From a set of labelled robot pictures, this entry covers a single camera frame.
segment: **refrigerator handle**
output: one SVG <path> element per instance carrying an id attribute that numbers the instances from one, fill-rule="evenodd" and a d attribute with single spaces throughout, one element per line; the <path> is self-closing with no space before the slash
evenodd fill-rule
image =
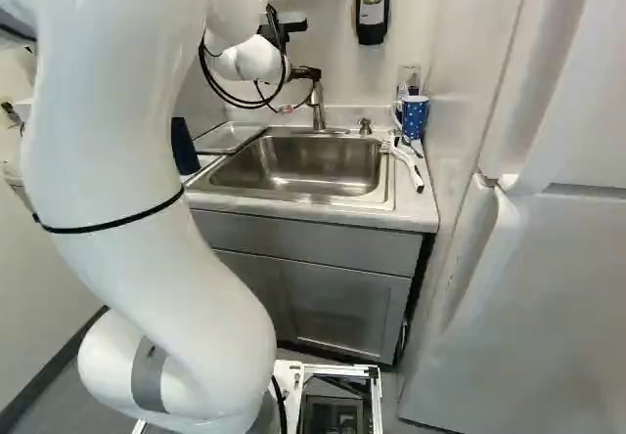
<path id="1" fill-rule="evenodd" d="M 519 245 L 525 230 L 525 214 L 521 199 L 509 198 L 499 187 L 494 188 L 498 203 L 495 225 L 478 259 L 465 296 L 459 304 L 446 332 L 466 327 L 484 308 L 498 280 Z"/>

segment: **soap dispenser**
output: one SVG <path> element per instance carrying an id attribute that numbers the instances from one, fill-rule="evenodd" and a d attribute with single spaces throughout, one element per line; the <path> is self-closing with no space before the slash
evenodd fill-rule
<path id="1" fill-rule="evenodd" d="M 379 45 L 389 27 L 391 0 L 356 0 L 356 32 L 362 45 Z"/>

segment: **sink basin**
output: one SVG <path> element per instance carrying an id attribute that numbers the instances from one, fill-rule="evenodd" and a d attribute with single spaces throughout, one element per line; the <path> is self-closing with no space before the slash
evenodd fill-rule
<path id="1" fill-rule="evenodd" d="M 374 138 L 275 128 L 208 167 L 188 190 L 388 208 L 388 164 Z"/>

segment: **floor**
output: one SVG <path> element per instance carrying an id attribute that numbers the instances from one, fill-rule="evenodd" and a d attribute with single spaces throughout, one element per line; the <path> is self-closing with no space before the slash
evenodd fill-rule
<path id="1" fill-rule="evenodd" d="M 279 358 L 324 364 L 327 360 L 279 350 Z M 434 434 L 398 420 L 396 374 L 382 375 L 384 434 Z M 131 434 L 135 421 L 94 400 L 85 390 L 75 364 L 69 365 L 9 434 Z M 151 427 L 148 434 L 165 434 Z"/>

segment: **white refrigerator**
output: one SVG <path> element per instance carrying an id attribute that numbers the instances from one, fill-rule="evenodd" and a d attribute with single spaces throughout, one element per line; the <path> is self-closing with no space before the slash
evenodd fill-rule
<path id="1" fill-rule="evenodd" d="M 399 414 L 626 433 L 626 0 L 441 0 Z"/>

